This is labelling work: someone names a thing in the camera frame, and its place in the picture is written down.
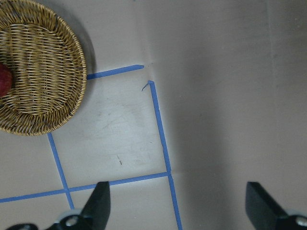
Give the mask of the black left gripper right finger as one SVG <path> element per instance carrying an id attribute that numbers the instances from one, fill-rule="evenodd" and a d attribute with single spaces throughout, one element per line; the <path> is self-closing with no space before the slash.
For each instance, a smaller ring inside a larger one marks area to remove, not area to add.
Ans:
<path id="1" fill-rule="evenodd" d="M 258 182 L 247 182 L 245 211 L 256 230 L 305 230 L 307 217 L 289 215 Z"/>

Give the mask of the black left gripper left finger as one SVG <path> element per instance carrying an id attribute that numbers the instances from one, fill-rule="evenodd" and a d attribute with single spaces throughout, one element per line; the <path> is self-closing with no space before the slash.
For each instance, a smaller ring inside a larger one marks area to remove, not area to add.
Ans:
<path id="1" fill-rule="evenodd" d="M 49 230 L 104 230 L 110 216 L 109 182 L 98 182 L 80 211 L 69 212 Z"/>

